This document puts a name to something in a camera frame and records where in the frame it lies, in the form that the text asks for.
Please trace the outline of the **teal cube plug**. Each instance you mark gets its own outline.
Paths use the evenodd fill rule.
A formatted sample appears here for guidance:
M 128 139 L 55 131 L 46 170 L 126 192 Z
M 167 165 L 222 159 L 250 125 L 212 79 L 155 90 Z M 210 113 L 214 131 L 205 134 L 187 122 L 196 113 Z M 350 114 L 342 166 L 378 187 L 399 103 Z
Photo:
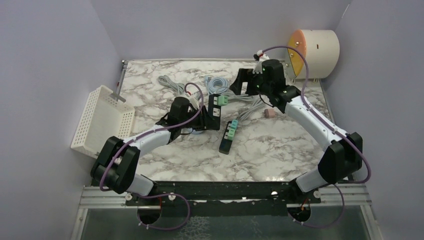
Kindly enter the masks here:
M 237 127 L 238 127 L 238 120 L 236 120 L 236 119 L 233 119 L 232 121 L 231 121 L 231 123 L 230 123 L 230 128 L 231 129 L 234 129 L 234 130 L 236 130 L 237 129 Z

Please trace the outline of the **green cube plug pair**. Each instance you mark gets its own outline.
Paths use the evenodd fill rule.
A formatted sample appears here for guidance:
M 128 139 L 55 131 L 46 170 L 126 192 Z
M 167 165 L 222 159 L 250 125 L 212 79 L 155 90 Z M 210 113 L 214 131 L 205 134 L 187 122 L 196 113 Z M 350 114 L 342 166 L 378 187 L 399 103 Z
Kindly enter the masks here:
M 216 104 L 220 107 L 226 106 L 229 102 L 228 96 L 226 95 L 220 95 L 216 99 Z

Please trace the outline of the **round light blue power socket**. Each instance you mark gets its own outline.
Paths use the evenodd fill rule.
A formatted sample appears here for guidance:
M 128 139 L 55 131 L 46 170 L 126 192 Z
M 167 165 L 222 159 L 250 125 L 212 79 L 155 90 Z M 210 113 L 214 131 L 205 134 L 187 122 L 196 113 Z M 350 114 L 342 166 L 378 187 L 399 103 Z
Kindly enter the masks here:
M 192 131 L 191 131 L 191 134 L 194 134 L 194 135 L 199 135 L 199 134 L 202 134 L 204 132 L 204 130 L 195 130 L 194 128 L 192 129 Z

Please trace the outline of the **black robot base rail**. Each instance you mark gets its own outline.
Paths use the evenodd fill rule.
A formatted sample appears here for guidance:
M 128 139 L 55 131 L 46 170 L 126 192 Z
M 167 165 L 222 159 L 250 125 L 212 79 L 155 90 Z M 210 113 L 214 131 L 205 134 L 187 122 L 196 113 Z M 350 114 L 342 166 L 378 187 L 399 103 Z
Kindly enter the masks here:
M 296 195 L 287 181 L 158 181 L 153 199 L 133 195 L 128 207 L 159 210 L 163 217 L 287 216 L 288 208 L 319 204 L 314 192 Z

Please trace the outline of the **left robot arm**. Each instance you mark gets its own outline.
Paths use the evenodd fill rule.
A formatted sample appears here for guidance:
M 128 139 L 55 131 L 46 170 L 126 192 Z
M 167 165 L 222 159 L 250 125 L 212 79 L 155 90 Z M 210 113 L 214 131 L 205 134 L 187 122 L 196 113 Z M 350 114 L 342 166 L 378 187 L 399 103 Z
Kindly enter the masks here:
M 125 139 L 109 137 L 90 176 L 99 183 L 101 191 L 137 194 L 144 205 L 152 205 L 157 200 L 155 182 L 136 173 L 139 158 L 170 144 L 181 136 L 183 129 L 219 130 L 221 107 L 216 103 L 216 97 L 210 96 L 207 106 L 195 107 L 187 97 L 176 97 L 169 112 L 149 130 Z

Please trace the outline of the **black power strip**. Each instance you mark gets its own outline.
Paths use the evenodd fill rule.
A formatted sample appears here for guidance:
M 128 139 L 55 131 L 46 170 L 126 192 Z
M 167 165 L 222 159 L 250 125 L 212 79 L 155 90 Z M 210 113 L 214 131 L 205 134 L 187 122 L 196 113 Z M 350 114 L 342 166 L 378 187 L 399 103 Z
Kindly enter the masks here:
M 218 105 L 219 94 L 211 94 L 208 97 L 206 128 L 208 130 L 220 130 L 221 106 Z
M 223 136 L 221 138 L 221 142 L 220 142 L 220 145 L 219 145 L 219 148 L 218 148 L 218 152 L 221 153 L 221 154 L 225 154 L 225 155 L 228 155 L 230 153 L 230 149 L 231 149 L 231 146 L 232 146 L 232 143 L 233 143 L 233 140 L 234 140 L 233 139 L 231 141 L 231 140 L 224 139 L 224 135 L 226 133 L 226 130 L 228 128 L 230 128 L 231 121 L 228 121 L 225 128 L 224 128 Z

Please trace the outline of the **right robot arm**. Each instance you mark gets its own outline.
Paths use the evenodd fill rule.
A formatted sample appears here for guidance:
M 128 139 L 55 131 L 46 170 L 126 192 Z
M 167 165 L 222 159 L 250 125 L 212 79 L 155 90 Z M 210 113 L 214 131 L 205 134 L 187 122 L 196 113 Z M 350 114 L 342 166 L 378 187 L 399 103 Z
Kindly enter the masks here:
M 271 106 L 300 124 L 319 144 L 324 154 L 312 170 L 290 182 L 289 199 L 300 204 L 309 192 L 335 184 L 362 167 L 362 137 L 354 132 L 337 129 L 323 114 L 302 96 L 301 90 L 286 83 L 283 64 L 269 59 L 257 64 L 257 69 L 239 69 L 230 89 L 241 94 L 243 83 L 249 96 L 266 96 Z

